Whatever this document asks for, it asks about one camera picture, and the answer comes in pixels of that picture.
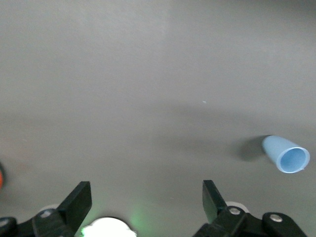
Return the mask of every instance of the blue plastic cup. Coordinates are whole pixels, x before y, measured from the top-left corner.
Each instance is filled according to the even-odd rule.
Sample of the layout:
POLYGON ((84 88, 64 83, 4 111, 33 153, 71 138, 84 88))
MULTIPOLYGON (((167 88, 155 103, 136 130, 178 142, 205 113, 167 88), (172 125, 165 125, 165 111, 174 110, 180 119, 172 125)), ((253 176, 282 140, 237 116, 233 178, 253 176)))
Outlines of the blue plastic cup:
POLYGON ((268 136, 262 142, 268 157, 284 173, 296 173, 310 162, 310 153, 283 137, 268 136))

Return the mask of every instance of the light blue cup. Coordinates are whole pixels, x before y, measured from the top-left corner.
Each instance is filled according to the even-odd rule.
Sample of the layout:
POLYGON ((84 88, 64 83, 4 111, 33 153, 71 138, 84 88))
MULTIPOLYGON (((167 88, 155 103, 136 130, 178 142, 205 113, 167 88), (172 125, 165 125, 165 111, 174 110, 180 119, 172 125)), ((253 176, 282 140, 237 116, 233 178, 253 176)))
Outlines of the light blue cup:
POLYGON ((310 153, 283 137, 268 136, 262 142, 268 157, 284 173, 296 173, 310 162, 310 153))

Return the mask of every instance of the cup opening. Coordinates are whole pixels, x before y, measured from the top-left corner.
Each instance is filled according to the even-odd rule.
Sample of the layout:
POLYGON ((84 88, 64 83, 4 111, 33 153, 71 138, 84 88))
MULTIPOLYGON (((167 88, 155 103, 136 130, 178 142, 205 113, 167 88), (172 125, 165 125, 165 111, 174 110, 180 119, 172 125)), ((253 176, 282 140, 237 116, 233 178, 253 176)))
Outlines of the cup opening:
POLYGON ((305 168, 309 161, 309 154, 305 149, 293 148, 281 157, 280 168, 285 173, 295 173, 305 168))

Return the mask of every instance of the green light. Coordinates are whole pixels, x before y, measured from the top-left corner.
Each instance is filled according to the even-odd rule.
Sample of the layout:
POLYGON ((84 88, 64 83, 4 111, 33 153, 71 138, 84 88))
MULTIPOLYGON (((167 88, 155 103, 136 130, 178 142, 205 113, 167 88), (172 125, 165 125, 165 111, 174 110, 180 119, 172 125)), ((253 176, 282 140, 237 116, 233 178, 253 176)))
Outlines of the green light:
POLYGON ((101 218, 81 229, 84 237, 137 237, 129 226, 116 218, 101 218))

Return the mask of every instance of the screw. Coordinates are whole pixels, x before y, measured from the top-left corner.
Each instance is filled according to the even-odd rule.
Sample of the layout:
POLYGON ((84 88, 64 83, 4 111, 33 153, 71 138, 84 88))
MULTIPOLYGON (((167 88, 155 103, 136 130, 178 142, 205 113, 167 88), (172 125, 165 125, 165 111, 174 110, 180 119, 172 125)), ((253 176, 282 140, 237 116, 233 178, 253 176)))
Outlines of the screw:
POLYGON ((46 218, 46 217, 50 216, 52 212, 53 212, 53 210, 51 210, 51 209, 44 210, 44 211, 42 211, 42 212, 39 214, 39 216, 40 216, 41 218, 46 218))
POLYGON ((237 208, 235 208, 235 207, 230 208, 229 211, 233 215, 239 215, 240 214, 240 211, 237 208))
POLYGON ((282 217, 280 217, 279 215, 276 215, 276 214, 272 214, 270 216, 270 219, 275 221, 275 222, 282 222, 283 221, 282 217))
POLYGON ((4 220, 0 221, 0 228, 6 226, 6 224, 8 224, 8 223, 9 223, 8 219, 4 219, 4 220))

